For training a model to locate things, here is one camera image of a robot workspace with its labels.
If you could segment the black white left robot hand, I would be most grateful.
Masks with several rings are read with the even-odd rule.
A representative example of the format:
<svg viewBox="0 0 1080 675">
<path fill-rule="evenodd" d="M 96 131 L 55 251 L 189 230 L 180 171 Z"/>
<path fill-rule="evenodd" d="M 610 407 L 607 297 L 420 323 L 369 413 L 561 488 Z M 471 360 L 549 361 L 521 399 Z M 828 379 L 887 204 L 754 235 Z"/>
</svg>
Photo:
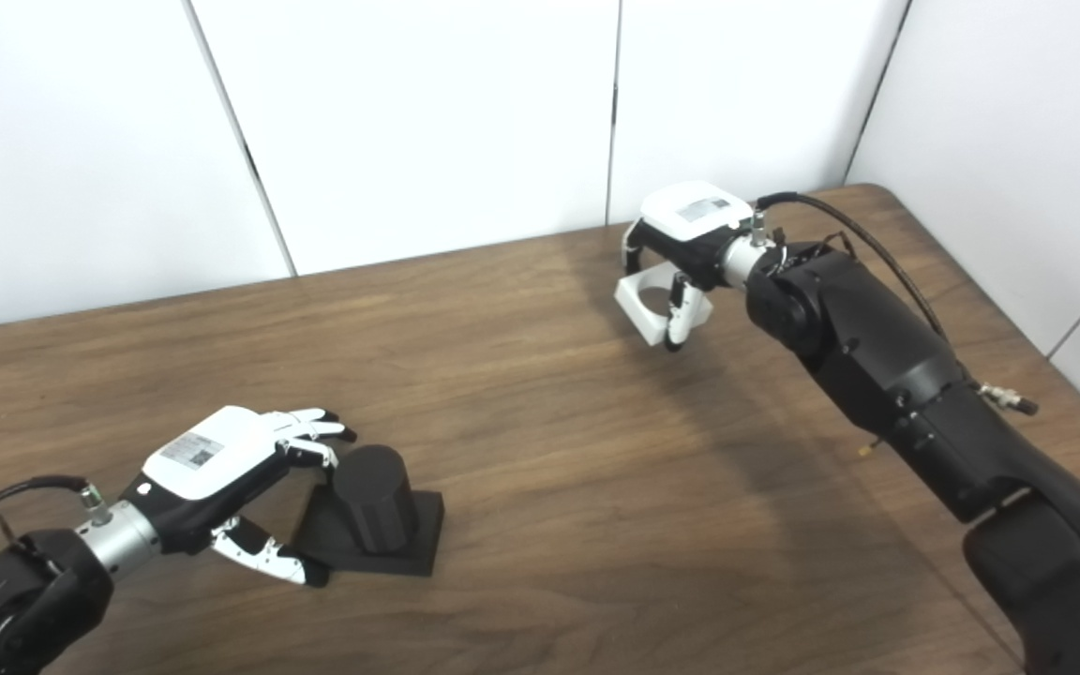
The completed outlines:
<svg viewBox="0 0 1080 675">
<path fill-rule="evenodd" d="M 228 561 L 306 588 L 330 573 L 243 516 L 292 469 L 338 465 L 333 442 L 357 433 L 326 409 L 252 411 L 224 406 L 150 454 L 121 496 L 145 521 L 147 541 L 163 555 L 212 548 Z"/>
</svg>

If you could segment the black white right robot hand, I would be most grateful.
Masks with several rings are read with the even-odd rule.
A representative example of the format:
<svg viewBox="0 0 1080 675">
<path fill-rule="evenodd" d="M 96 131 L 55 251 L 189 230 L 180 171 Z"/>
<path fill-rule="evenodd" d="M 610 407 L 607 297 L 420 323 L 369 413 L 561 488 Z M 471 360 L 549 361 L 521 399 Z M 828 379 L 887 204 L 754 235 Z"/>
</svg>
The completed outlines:
<svg viewBox="0 0 1080 675">
<path fill-rule="evenodd" d="M 713 312 L 717 287 L 744 291 L 766 248 L 756 213 L 707 181 L 657 189 L 622 237 L 616 302 L 649 346 L 677 352 Z"/>
</svg>

